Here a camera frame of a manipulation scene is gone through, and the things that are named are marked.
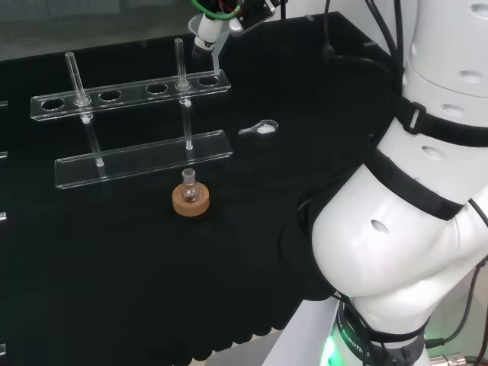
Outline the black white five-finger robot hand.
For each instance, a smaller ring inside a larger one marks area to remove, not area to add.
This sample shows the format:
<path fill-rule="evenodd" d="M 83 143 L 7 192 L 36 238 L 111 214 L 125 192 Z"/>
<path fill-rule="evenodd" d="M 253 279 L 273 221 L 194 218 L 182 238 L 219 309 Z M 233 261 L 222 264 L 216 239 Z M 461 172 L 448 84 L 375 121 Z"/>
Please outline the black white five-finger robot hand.
<path fill-rule="evenodd" d="M 242 36 L 275 15 L 281 1 L 192 1 L 201 13 L 194 38 L 194 58 L 209 59 L 216 69 L 229 36 Z"/>

